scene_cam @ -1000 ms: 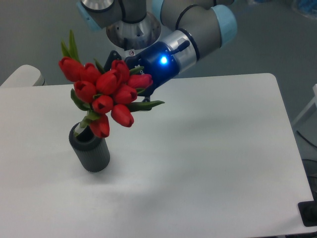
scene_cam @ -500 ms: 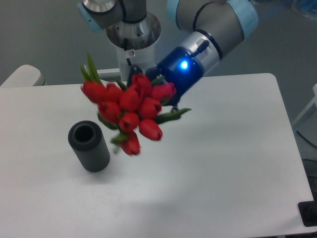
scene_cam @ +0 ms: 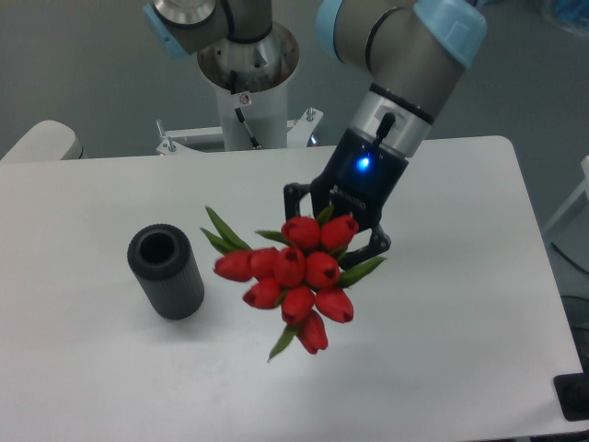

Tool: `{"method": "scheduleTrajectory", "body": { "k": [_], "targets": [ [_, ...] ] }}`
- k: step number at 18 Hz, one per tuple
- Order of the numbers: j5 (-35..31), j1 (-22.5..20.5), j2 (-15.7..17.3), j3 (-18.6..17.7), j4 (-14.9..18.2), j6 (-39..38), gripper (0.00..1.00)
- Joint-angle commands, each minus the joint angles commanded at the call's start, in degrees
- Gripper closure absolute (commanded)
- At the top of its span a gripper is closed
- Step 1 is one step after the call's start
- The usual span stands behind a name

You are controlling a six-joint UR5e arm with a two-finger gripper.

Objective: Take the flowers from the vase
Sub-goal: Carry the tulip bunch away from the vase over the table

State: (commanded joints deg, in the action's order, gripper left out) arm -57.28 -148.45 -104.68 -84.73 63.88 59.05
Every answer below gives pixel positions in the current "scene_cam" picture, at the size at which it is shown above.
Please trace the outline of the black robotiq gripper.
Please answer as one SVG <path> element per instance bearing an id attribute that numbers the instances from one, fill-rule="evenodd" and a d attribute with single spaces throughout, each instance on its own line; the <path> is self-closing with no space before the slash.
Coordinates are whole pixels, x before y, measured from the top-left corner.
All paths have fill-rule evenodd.
<path id="1" fill-rule="evenodd" d="M 351 215 L 361 231 L 371 229 L 368 244 L 347 252 L 343 268 L 351 269 L 388 251 L 391 239 L 378 225 L 383 206 L 409 161 L 372 145 L 351 129 L 345 131 L 324 170 L 311 182 L 283 187 L 285 220 L 301 216 L 300 203 L 311 193 L 313 213 L 334 207 L 333 216 Z"/>

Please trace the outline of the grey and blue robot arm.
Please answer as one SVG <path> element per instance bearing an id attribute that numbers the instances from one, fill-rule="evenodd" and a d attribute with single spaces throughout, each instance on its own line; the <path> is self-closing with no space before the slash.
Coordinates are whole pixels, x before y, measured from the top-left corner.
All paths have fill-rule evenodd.
<path id="1" fill-rule="evenodd" d="M 327 166 L 283 191 L 285 214 L 309 197 L 371 237 L 346 253 L 349 269 L 388 250 L 383 207 L 487 34 L 479 1 L 324 1 L 316 18 L 323 50 L 363 69 L 372 83 Z M 289 127 L 286 85 L 299 63 L 294 35 L 268 1 L 150 1 L 146 21 L 175 59 L 195 56 L 213 86 L 225 149 L 283 148 L 310 132 Z"/>

